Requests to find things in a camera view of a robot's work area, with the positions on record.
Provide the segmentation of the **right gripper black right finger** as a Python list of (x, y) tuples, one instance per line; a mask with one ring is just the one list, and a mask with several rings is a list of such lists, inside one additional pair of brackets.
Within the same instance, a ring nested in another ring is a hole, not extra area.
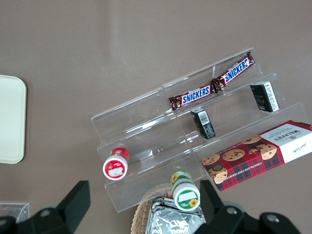
[(200, 182), (200, 206), (206, 223), (196, 234), (299, 234), (284, 215), (262, 213), (258, 219), (234, 205), (225, 205), (209, 180)]

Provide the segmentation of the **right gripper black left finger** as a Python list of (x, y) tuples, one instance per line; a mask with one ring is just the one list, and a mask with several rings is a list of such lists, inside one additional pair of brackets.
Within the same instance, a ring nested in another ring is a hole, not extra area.
[(13, 216), (2, 216), (0, 232), (2, 234), (73, 234), (90, 205), (89, 181), (82, 180), (55, 208), (42, 209), (20, 223), (16, 223)]

